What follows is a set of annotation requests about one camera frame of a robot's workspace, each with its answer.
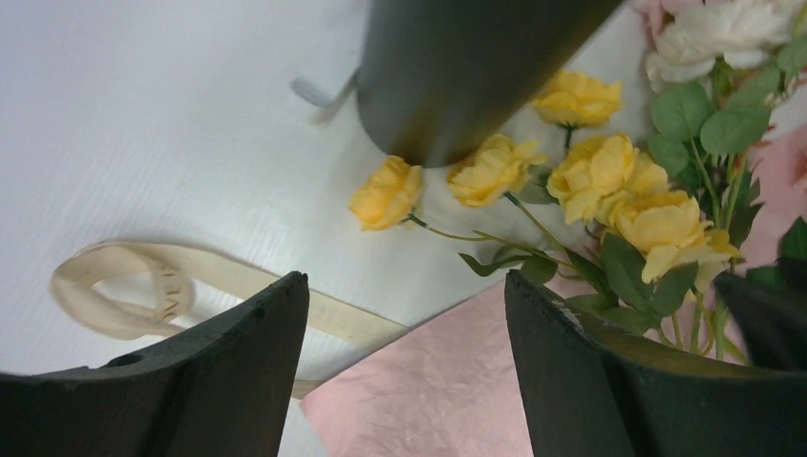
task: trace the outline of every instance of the dark gray container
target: dark gray container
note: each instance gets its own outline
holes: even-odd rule
[[[457,162],[620,3],[375,0],[358,72],[364,129],[381,150],[412,165]]]

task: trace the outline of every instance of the pink cloth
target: pink cloth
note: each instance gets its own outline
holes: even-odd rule
[[[743,246],[747,266],[773,261],[807,217],[807,125],[757,153],[762,199]],[[581,283],[548,286],[562,295]],[[485,290],[347,369],[300,403],[333,457],[531,456],[504,317],[503,284]]]

